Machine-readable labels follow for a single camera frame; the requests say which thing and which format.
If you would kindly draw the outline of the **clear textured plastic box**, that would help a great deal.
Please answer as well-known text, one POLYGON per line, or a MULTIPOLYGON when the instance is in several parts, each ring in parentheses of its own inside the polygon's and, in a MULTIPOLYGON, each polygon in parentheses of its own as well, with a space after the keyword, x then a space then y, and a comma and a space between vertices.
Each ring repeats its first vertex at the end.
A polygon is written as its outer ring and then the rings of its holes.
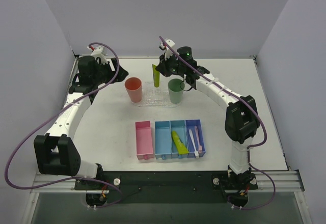
POLYGON ((153 82, 146 81, 142 84, 142 98, 151 102, 169 102, 169 92, 164 86, 155 88, 153 82))

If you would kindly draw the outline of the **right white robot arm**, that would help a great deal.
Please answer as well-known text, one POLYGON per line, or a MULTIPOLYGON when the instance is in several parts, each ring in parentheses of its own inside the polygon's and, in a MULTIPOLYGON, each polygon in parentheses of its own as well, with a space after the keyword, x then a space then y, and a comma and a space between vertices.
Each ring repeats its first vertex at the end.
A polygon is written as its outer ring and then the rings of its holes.
POLYGON ((199 66, 192 57, 192 49, 184 46, 176 56, 168 47, 160 45, 164 53, 159 57, 157 71, 165 77, 178 75, 193 89, 202 92, 226 111, 225 132, 232 140, 229 175, 249 174, 248 146, 252 143, 260 123, 252 96, 241 96, 224 86, 209 70, 199 66))

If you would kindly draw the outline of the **yellow-green toothpaste tube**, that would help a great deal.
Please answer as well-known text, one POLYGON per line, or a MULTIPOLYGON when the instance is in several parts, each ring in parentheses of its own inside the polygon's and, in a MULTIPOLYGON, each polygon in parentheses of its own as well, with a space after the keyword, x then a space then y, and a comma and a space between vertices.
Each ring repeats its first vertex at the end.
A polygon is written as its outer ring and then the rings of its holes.
POLYGON ((180 139, 180 137, 179 137, 179 135, 178 135, 178 133, 176 131, 172 131, 172 139, 173 139, 174 144, 176 145, 176 148, 177 148, 178 153, 180 155, 188 154, 189 153, 187 147, 181 141, 181 139, 180 139))
POLYGON ((153 73, 153 85, 155 88, 160 86, 160 72, 157 71, 156 65, 152 64, 152 73, 153 73))

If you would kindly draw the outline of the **green plastic cup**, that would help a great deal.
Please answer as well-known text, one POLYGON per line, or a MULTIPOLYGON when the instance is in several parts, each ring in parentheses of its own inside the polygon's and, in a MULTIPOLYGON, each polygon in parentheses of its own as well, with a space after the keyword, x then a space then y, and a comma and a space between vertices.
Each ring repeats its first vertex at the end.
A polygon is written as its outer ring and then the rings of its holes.
POLYGON ((182 100, 184 83, 180 79, 171 79, 168 82, 168 90, 170 101, 174 104, 178 104, 182 100))

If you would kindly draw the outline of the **orange plastic cup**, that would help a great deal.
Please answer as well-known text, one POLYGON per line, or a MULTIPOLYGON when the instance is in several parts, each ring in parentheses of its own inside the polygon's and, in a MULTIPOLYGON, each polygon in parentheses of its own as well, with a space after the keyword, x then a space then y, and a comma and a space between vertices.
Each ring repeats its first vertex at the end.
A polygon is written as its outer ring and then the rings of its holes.
POLYGON ((126 80, 125 88, 132 102, 137 103, 142 99, 142 82, 139 78, 131 77, 126 80))

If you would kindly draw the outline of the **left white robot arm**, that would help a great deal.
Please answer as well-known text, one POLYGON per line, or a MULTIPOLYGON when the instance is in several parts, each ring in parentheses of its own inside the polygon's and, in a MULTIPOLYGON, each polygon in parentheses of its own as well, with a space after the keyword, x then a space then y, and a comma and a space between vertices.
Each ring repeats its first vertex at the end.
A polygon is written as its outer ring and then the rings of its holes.
POLYGON ((99 189, 104 184, 104 175, 98 172, 99 164, 82 160, 73 138, 99 86, 122 82, 128 72, 117 58, 107 61, 93 55, 80 57, 77 69, 68 90, 67 109, 58 115, 44 135, 36 136, 34 150, 41 174, 86 178, 91 188, 99 189))

